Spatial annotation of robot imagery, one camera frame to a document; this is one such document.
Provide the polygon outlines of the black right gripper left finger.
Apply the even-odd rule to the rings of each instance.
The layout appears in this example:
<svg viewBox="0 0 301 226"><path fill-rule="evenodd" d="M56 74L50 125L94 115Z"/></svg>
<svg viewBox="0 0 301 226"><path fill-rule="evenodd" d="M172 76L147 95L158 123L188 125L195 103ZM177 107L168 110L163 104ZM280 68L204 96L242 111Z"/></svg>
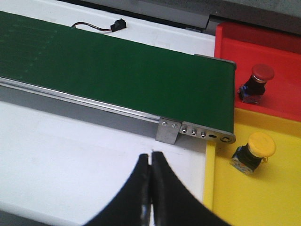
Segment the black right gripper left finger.
<svg viewBox="0 0 301 226"><path fill-rule="evenodd" d="M150 169L148 155L139 155L125 184L110 203L89 221L89 225L148 226L151 213Z"/></svg>

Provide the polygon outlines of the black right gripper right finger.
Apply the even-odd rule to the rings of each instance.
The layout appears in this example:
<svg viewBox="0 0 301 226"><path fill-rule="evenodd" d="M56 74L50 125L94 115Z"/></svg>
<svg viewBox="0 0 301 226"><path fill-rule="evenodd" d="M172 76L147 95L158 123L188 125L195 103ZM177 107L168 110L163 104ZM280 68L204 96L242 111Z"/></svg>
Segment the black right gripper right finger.
<svg viewBox="0 0 301 226"><path fill-rule="evenodd" d="M227 226L200 203L171 169L162 152L151 154L154 220L157 226Z"/></svg>

